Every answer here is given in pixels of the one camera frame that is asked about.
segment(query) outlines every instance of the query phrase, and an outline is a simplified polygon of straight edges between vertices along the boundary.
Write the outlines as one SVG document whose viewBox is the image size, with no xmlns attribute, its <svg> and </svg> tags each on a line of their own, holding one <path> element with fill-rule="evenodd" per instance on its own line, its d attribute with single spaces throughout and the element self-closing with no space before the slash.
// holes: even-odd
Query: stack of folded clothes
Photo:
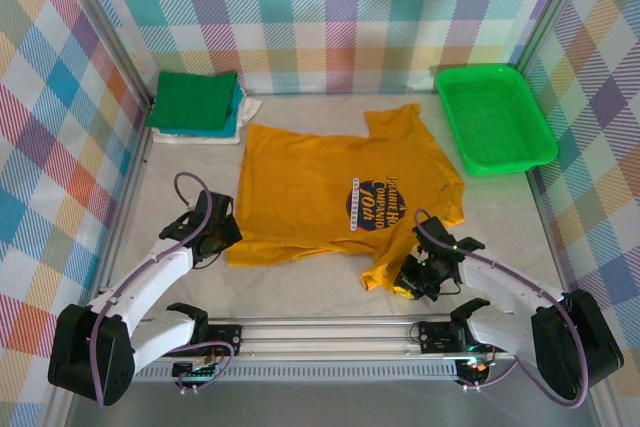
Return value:
<svg viewBox="0 0 640 427">
<path fill-rule="evenodd" d="M 240 128 L 260 104 L 245 96 L 236 73 L 161 72 L 147 126 L 153 129 L 154 142 L 236 144 Z"/>
</svg>

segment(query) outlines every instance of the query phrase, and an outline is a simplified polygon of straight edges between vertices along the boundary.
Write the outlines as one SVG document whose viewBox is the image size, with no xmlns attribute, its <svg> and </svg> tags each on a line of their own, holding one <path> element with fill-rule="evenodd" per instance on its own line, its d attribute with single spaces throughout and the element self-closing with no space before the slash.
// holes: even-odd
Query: white table surface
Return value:
<svg viewBox="0 0 640 427">
<path fill-rule="evenodd" d="M 451 229 L 456 238 L 472 236 L 487 253 L 549 285 L 560 286 L 525 174 L 471 177 L 466 174 L 436 95 L 358 95 L 264 97 L 253 122 L 301 133 L 368 135 L 363 112 L 407 103 L 422 106 L 421 118 L 447 154 L 466 188 L 466 222 Z M 158 233 L 184 212 L 173 190 L 173 176 L 189 171 L 212 191 L 235 197 L 246 132 L 238 145 L 154 144 L 137 202 L 125 229 L 112 279 L 131 271 L 149 252 Z M 195 198 L 199 187 L 182 179 Z M 173 302 L 206 310 L 210 317 L 309 317 L 448 313 L 480 296 L 463 286 L 458 296 L 411 301 L 381 288 L 366 292 L 360 273 L 372 265 L 368 255 L 329 254 L 269 267 L 232 268 L 224 254 L 214 265 L 176 282 L 149 312 L 155 317 Z"/>
</svg>

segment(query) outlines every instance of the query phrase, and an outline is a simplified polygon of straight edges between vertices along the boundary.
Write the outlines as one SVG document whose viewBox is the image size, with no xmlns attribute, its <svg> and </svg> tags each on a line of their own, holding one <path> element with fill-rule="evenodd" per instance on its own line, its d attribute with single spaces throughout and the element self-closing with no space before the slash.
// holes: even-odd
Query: folded green cloth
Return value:
<svg viewBox="0 0 640 427">
<path fill-rule="evenodd" d="M 221 130 L 232 112 L 238 74 L 215 76 L 160 72 L 156 104 L 147 126 Z"/>
</svg>

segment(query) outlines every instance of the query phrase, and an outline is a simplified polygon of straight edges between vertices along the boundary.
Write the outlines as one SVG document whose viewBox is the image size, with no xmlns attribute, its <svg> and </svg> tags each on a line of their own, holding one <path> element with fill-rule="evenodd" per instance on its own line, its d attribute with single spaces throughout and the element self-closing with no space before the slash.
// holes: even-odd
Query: t-shirt sleeve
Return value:
<svg viewBox="0 0 640 427">
<path fill-rule="evenodd" d="M 369 126 L 369 139 L 401 139 L 415 128 L 415 120 L 420 120 L 420 105 L 407 104 L 399 109 L 365 112 L 364 115 Z"/>
<path fill-rule="evenodd" d="M 364 288 L 372 290 L 380 286 L 393 292 L 393 284 L 400 272 L 402 263 L 416 244 L 416 239 L 411 232 L 396 237 L 389 250 L 376 260 L 373 267 L 360 275 Z"/>
</svg>

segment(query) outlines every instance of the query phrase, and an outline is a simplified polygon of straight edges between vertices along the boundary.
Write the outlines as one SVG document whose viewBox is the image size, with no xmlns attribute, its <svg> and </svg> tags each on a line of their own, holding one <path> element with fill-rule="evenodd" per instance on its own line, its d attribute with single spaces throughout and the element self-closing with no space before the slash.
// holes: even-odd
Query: cable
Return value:
<svg viewBox="0 0 640 427">
<path fill-rule="evenodd" d="M 549 398 L 553 402 L 555 402 L 556 404 L 558 404 L 558 405 L 560 405 L 562 407 L 569 408 L 569 409 L 576 409 L 576 408 L 580 407 L 580 405 L 582 405 L 584 403 L 584 401 L 587 398 L 587 395 L 589 393 L 589 371 L 588 371 L 588 365 L 587 365 L 587 356 L 586 356 L 586 354 L 584 352 L 584 346 L 582 345 L 582 340 L 580 339 L 580 334 L 578 333 L 578 329 L 576 328 L 575 324 L 573 323 L 573 320 L 571 320 L 571 317 L 569 316 L 569 313 L 565 310 L 565 308 L 556 299 L 554 299 L 553 296 L 551 294 L 549 294 L 549 292 L 547 292 L 546 290 L 544 290 L 540 286 L 536 285 L 535 283 L 531 282 L 526 277 L 523 277 L 518 272 L 510 269 L 509 267 L 507 267 L 505 265 L 502 265 L 501 263 L 496 262 L 494 260 L 488 259 L 488 258 L 486 258 L 486 257 L 484 257 L 482 255 L 476 254 L 474 252 L 468 252 L 468 251 L 463 250 L 463 249 L 454 248 L 453 246 L 451 246 L 449 244 L 445 244 L 444 242 L 440 242 L 438 239 L 436 239 L 431 234 L 429 234 L 424 229 L 424 227 L 422 227 L 422 225 L 420 224 L 420 221 L 418 220 L 418 217 L 419 217 L 420 214 L 425 214 L 429 218 L 431 217 L 429 215 L 429 213 L 424 209 L 416 210 L 415 213 L 413 214 L 413 220 L 414 220 L 414 222 L 416 224 L 416 228 L 420 231 L 420 233 L 422 235 L 424 235 L 427 239 L 429 239 L 431 242 L 436 244 L 438 247 L 442 247 L 442 248 L 445 248 L 445 249 L 448 249 L 448 250 L 455 250 L 456 252 L 461 253 L 465 257 L 470 257 L 472 259 L 475 259 L 475 260 L 478 260 L 480 262 L 483 262 L 483 263 L 491 266 L 492 268 L 498 269 L 500 272 L 505 273 L 505 274 L 513 277 L 514 279 L 519 281 L 521 284 L 529 287 L 536 294 L 540 295 L 545 300 L 549 301 L 551 303 L 551 305 L 553 305 L 558 310 L 558 312 L 562 316 L 563 320 L 567 324 L 567 327 L 569 328 L 569 332 L 571 333 L 571 337 L 573 338 L 573 342 L 576 344 L 576 348 L 578 350 L 578 359 L 579 359 L 579 362 L 580 362 L 580 371 L 581 371 L 580 372 L 581 373 L 581 385 L 580 385 L 580 391 L 579 391 L 578 395 L 576 396 L 576 398 L 574 400 L 571 400 L 571 401 L 566 401 L 566 400 L 558 398 L 555 394 L 549 392 L 548 388 L 535 375 L 533 375 L 533 373 L 531 373 L 531 371 L 529 371 L 529 369 L 527 369 L 523 365 L 523 362 L 517 357 L 516 357 L 516 360 L 514 362 L 514 365 L 518 364 L 520 366 L 520 368 L 522 368 L 524 373 L 527 375 L 527 377 L 529 377 L 533 381 L 533 383 L 536 384 L 536 386 L 538 386 L 540 388 L 542 393 L 544 395 L 546 395 L 547 398 Z"/>
<path fill-rule="evenodd" d="M 456 281 L 453 282 L 454 284 L 456 284 L 456 287 L 458 287 L 458 291 L 457 292 L 440 292 L 438 293 L 438 295 L 458 295 L 460 292 L 462 292 L 462 287 L 460 287 L 460 284 L 457 283 Z"/>
<path fill-rule="evenodd" d="M 194 395 L 198 395 L 199 391 L 206 389 L 207 387 L 209 387 L 211 384 L 213 384 L 213 382 L 220 377 L 222 374 L 224 374 L 227 369 L 229 369 L 229 366 L 231 365 L 231 362 L 233 361 L 234 357 L 235 357 L 235 350 L 233 348 L 233 345 L 231 345 L 228 342 L 223 342 L 221 340 L 212 340 L 210 342 L 202 342 L 200 344 L 194 344 L 194 345 L 185 345 L 183 347 L 178 347 L 176 349 L 173 349 L 171 351 L 169 351 L 168 353 L 175 353 L 175 352 L 185 352 L 187 350 L 193 350 L 193 349 L 200 349 L 202 347 L 226 347 L 227 349 L 229 349 L 229 360 L 227 361 L 227 363 L 224 365 L 224 367 L 222 369 L 220 369 L 220 371 L 215 374 L 211 379 L 207 380 L 204 384 L 199 385 L 199 386 L 193 386 L 191 392 L 193 392 Z M 186 394 L 187 392 L 189 392 L 189 390 L 187 390 L 187 388 L 184 386 L 184 384 L 182 383 L 182 380 L 184 379 L 185 374 L 180 374 L 178 376 L 178 386 L 180 387 L 180 393 L 182 395 Z"/>
<path fill-rule="evenodd" d="M 140 265 L 140 267 L 134 270 L 133 273 L 129 275 L 129 277 L 127 277 L 124 280 L 124 282 L 122 282 L 120 287 L 116 289 L 111 299 L 105 302 L 104 307 L 102 307 L 102 310 L 98 314 L 98 317 L 96 318 L 93 324 L 93 328 L 91 329 L 91 337 L 89 340 L 89 366 L 91 368 L 91 377 L 93 379 L 93 387 L 96 393 L 96 402 L 98 403 L 98 409 L 100 410 L 104 409 L 104 392 L 102 390 L 102 381 L 100 379 L 100 371 L 98 370 L 97 344 L 98 344 L 98 330 L 100 329 L 102 320 L 105 318 L 105 316 L 109 312 L 109 309 L 113 305 L 115 305 L 115 303 L 117 303 L 117 299 L 122 295 L 122 293 L 127 289 L 127 287 L 131 285 L 131 283 L 134 280 L 140 277 L 140 275 L 144 271 L 146 271 L 150 266 L 159 262 L 160 260 L 165 258 L 167 255 L 170 255 L 176 252 L 178 249 L 184 247 L 185 244 L 193 240 L 207 226 L 209 217 L 211 217 L 211 211 L 213 210 L 213 200 L 211 198 L 211 192 L 209 192 L 209 189 L 207 188 L 207 185 L 204 183 L 204 181 L 197 175 L 192 174 L 190 172 L 179 172 L 178 174 L 176 174 L 176 176 L 173 179 L 173 186 L 176 189 L 176 193 L 178 194 L 178 197 L 180 197 L 180 200 L 182 200 L 187 205 L 189 205 L 189 203 L 187 202 L 187 199 L 184 198 L 184 196 L 182 195 L 178 187 L 178 179 L 180 177 L 191 177 L 202 186 L 205 192 L 205 195 L 207 197 L 206 213 L 200 225 L 191 234 L 189 234 L 187 237 L 185 237 L 183 240 L 178 242 L 173 247 L 158 254 L 155 258 L 151 258 L 147 260 L 145 263 Z"/>
<path fill-rule="evenodd" d="M 409 340 L 411 340 L 411 342 L 413 342 L 414 344 L 420 343 L 420 339 L 417 339 L 416 337 L 413 336 L 413 329 L 415 329 L 419 324 L 420 324 L 419 322 L 414 322 L 411 328 L 409 329 Z"/>
<path fill-rule="evenodd" d="M 517 362 L 514 360 L 511 363 L 511 365 L 507 368 L 507 370 L 505 370 L 503 373 L 501 373 L 495 379 L 487 380 L 484 384 L 482 384 L 482 387 L 491 387 L 492 385 L 497 384 L 502 379 L 504 379 L 507 375 L 509 375 L 511 372 L 513 372 L 513 369 L 516 368 L 516 365 L 517 365 Z"/>
<path fill-rule="evenodd" d="M 211 264 L 213 264 L 216 260 L 218 260 L 220 258 L 220 254 L 222 254 L 222 252 L 218 252 L 218 255 L 216 255 L 213 260 L 211 262 L 209 262 L 207 265 L 200 265 L 198 267 L 193 267 L 192 270 L 202 270 L 202 269 L 206 269 L 207 267 L 211 266 Z"/>
</svg>

